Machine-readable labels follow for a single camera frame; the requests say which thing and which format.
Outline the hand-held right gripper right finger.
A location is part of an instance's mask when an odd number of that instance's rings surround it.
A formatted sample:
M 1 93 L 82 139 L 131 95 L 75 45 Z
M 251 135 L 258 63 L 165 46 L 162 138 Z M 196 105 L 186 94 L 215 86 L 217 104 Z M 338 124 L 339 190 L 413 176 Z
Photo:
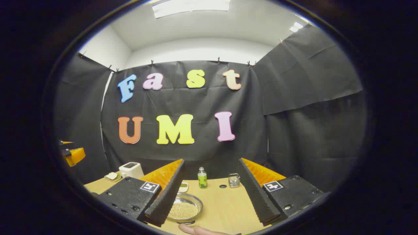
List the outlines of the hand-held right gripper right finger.
M 298 175 L 285 177 L 248 159 L 239 159 L 238 174 L 264 226 L 300 213 L 324 195 Z

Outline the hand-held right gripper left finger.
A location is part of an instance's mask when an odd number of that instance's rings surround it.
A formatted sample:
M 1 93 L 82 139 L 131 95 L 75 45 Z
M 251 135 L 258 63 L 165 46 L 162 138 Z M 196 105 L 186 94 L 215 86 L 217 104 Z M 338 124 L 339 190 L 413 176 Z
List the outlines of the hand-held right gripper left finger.
M 179 159 L 142 178 L 125 177 L 97 195 L 117 213 L 161 227 L 176 199 L 184 178 L 184 160 Z

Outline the steel pot with soybeans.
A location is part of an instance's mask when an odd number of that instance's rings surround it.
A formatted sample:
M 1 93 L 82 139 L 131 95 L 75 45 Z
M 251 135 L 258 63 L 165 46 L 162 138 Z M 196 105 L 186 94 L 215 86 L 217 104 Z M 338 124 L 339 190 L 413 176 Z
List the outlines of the steel pot with soybeans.
M 196 196 L 178 193 L 167 216 L 179 224 L 192 225 L 203 211 L 203 202 Z

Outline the green label plastic bottle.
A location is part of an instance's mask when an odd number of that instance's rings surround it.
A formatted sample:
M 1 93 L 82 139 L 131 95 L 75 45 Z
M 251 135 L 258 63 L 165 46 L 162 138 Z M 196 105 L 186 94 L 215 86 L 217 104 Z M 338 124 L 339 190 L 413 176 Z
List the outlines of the green label plastic bottle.
M 207 182 L 207 173 L 204 170 L 204 167 L 199 168 L 199 172 L 197 173 L 198 177 L 198 183 L 200 188 L 207 188 L 208 182 Z

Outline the white toaster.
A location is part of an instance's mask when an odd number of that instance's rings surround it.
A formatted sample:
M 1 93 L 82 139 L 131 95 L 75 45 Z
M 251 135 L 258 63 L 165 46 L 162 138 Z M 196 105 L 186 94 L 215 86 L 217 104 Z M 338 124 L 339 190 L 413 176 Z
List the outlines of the white toaster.
M 137 162 L 128 162 L 120 166 L 119 171 L 123 178 L 132 177 L 135 179 L 140 179 L 144 176 L 141 164 Z

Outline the long ceiling light panel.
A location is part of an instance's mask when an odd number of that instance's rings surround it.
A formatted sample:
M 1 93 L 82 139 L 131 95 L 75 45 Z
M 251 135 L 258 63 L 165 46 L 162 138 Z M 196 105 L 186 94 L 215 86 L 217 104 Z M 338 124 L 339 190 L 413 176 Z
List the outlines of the long ceiling light panel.
M 229 11 L 231 0 L 169 0 L 153 5 L 155 18 L 183 12 Z

